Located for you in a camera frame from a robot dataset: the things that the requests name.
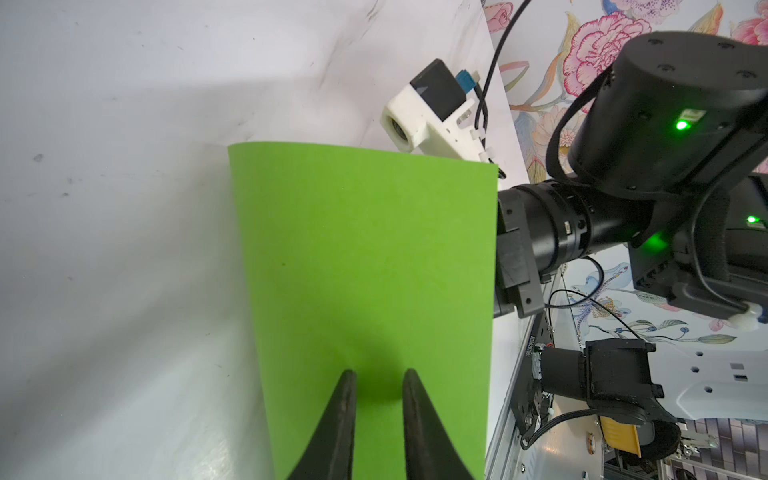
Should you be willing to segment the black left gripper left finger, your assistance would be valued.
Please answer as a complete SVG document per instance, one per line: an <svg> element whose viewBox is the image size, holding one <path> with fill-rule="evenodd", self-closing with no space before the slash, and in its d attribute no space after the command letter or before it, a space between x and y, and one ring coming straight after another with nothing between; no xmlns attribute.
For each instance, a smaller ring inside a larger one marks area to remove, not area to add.
<svg viewBox="0 0 768 480"><path fill-rule="evenodd" d="M345 370L288 479L351 479L356 412L357 375Z"/></svg>

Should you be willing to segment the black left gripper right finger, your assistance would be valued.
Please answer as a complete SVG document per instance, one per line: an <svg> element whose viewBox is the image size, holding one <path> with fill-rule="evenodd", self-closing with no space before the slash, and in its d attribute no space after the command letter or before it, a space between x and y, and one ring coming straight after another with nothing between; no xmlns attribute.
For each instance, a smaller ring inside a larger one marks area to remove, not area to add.
<svg viewBox="0 0 768 480"><path fill-rule="evenodd" d="M405 372L402 407L406 478L472 479L415 369Z"/></svg>

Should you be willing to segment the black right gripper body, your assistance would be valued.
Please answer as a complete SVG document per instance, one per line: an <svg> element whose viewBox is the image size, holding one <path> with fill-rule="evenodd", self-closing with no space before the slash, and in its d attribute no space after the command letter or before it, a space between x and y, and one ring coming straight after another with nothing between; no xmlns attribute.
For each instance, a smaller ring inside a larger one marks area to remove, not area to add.
<svg viewBox="0 0 768 480"><path fill-rule="evenodd" d="M501 191L497 206L494 317L536 315L544 310L544 299L523 189Z"/></svg>

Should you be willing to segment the green square paper sheet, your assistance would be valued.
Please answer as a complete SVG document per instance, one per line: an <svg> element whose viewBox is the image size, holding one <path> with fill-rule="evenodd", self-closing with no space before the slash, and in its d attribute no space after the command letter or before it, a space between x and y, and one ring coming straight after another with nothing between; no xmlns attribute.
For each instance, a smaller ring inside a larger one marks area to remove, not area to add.
<svg viewBox="0 0 768 480"><path fill-rule="evenodd" d="M276 477L296 466L348 369L355 478L405 477L408 369L480 477L496 167L288 142L234 144L228 156Z"/></svg>

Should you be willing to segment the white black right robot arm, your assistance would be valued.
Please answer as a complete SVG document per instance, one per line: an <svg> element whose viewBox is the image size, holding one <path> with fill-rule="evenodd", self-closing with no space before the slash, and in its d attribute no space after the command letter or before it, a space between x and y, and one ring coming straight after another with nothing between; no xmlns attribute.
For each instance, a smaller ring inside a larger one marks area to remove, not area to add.
<svg viewBox="0 0 768 480"><path fill-rule="evenodd" d="M624 244L637 290L752 330L767 321L767 50L714 35L659 32L625 44L568 109L585 113L549 179L498 195L500 313L554 309L543 283L564 264ZM708 355L638 335L574 350L523 347L518 421L543 394L643 425L767 417L767 356Z"/></svg>

